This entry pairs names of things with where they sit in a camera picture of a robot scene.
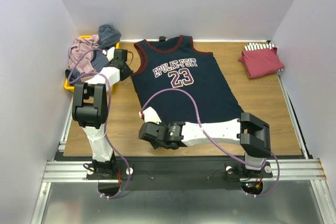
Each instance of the pink cloth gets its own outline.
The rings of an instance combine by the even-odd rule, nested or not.
[[[259,78],[285,67],[278,58],[277,51],[277,47],[242,51],[238,60],[247,68],[250,79]]]
[[[69,68],[73,68],[79,58],[87,51],[89,51],[92,48],[97,48],[99,42],[99,36],[98,34],[92,35],[90,38],[82,39],[80,37],[73,40],[73,45],[70,47],[69,50]],[[91,60],[93,57],[93,51],[88,53],[84,59],[80,61],[80,63],[77,65],[76,69],[78,72],[82,73],[88,73],[91,71],[94,71],[95,69],[92,67]]]

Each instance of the pile of clothes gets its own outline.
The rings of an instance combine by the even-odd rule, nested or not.
[[[92,35],[90,38],[76,38],[73,41],[73,45],[69,50],[69,69],[65,70],[66,78],[72,68],[77,63],[78,59],[87,51],[92,48],[99,48],[102,50],[108,50],[120,41],[121,33],[119,30],[115,29],[112,25],[102,25],[99,27],[98,34]],[[100,72],[103,67],[109,63],[109,60],[100,51],[92,51],[88,53],[81,62],[73,70],[71,80],[75,80],[81,74],[88,73],[92,71]]]
[[[238,60],[246,67],[250,79],[280,72],[285,68],[274,44],[249,43]]]

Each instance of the laundry basket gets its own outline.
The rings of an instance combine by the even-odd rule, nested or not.
[[[90,38],[91,35],[82,35],[80,36],[82,39],[85,39],[85,38]],[[120,48],[120,43],[118,42],[116,44],[116,48],[119,49]],[[65,81],[64,81],[64,88],[66,90],[70,90],[71,92],[73,92],[75,90],[75,87],[74,86],[71,86],[69,83],[68,83],[68,78],[65,78]]]

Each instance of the number 23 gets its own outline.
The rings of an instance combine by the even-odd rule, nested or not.
[[[179,80],[180,75],[183,75],[184,79]],[[170,82],[173,88],[180,88],[194,83],[194,79],[187,68],[181,68],[178,71],[168,72],[168,77],[173,77],[173,80]]]

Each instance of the wall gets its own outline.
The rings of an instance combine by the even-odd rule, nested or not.
[[[115,24],[122,39],[271,39],[293,0],[63,0],[81,34]]]
[[[274,43],[308,149],[321,158],[336,202],[336,0],[295,0]]]
[[[0,223],[30,223],[68,109],[63,72],[78,32],[61,0],[0,6]]]

